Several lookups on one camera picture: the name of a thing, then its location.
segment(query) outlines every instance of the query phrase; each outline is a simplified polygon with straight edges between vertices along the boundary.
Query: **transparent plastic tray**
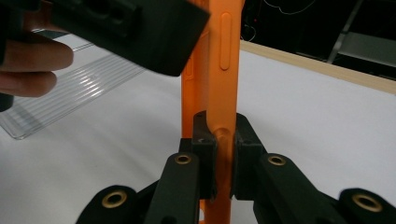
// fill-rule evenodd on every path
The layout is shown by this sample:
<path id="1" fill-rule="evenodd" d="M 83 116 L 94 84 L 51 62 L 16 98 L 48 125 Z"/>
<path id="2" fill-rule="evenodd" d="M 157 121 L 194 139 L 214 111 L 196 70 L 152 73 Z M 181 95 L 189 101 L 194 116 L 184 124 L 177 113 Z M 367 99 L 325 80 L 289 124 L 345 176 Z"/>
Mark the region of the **transparent plastic tray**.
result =
<path id="1" fill-rule="evenodd" d="M 73 47 L 76 56 L 92 48 L 97 47 L 90 43 Z M 14 106 L 0 113 L 0 125 L 11 137 L 23 139 L 143 71 L 144 68 L 107 53 L 59 75 L 56 87 L 42 97 L 15 97 Z"/>

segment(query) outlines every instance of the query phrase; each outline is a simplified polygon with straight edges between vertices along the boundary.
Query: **clear plastic container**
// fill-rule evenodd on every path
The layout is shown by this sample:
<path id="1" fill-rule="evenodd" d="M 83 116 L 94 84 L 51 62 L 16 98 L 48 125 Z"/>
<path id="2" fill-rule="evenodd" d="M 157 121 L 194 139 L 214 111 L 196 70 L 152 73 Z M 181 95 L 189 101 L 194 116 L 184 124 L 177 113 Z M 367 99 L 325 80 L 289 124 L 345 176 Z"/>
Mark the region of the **clear plastic container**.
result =
<path id="1" fill-rule="evenodd" d="M 75 62 L 56 72 L 56 87 L 39 98 L 15 97 L 14 106 L 0 113 L 0 125 L 15 139 L 37 132 L 145 71 L 75 36 L 60 40 L 73 49 Z"/>

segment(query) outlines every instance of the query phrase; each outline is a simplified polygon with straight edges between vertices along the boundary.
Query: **white table surface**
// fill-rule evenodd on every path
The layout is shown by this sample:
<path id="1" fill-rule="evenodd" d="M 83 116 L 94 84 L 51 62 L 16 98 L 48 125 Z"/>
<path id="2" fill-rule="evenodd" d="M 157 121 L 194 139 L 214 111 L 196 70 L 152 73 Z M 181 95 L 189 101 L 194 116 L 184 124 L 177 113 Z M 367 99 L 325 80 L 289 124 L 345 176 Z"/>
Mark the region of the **white table surface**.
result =
<path id="1" fill-rule="evenodd" d="M 396 204 L 396 96 L 241 51 L 238 112 L 337 198 Z M 23 140 L 0 130 L 0 223 L 71 224 L 111 185 L 157 180 L 180 137 L 180 78 L 145 72 Z M 256 223 L 233 203 L 233 223 Z"/>

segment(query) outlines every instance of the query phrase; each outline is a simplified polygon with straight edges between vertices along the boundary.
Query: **orange plastic part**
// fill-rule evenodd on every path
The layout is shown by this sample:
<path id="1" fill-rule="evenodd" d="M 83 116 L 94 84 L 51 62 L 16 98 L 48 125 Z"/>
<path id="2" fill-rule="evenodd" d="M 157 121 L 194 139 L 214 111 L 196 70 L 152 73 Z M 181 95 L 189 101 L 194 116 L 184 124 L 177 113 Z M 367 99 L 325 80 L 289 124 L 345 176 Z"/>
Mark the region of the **orange plastic part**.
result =
<path id="1" fill-rule="evenodd" d="M 233 139 L 244 0 L 191 0 L 211 14 L 182 74 L 182 137 L 192 136 L 193 115 L 206 110 L 207 126 L 218 141 L 215 200 L 201 202 L 203 224 L 230 223 Z"/>

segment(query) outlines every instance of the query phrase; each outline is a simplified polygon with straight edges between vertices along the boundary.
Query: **hand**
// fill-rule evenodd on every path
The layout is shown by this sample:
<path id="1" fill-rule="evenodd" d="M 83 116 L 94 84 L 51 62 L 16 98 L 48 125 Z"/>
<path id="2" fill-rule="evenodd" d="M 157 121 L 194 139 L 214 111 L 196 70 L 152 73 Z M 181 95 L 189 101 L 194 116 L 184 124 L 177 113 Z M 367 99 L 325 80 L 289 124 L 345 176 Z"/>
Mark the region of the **hand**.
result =
<path id="1" fill-rule="evenodd" d="M 25 13 L 24 42 L 8 40 L 4 63 L 0 65 L 0 92 L 38 97 L 49 92 L 56 84 L 51 72 L 73 62 L 73 50 L 64 44 L 30 31 L 38 28 L 59 30 L 50 24 L 51 3 L 42 1 L 41 9 Z"/>

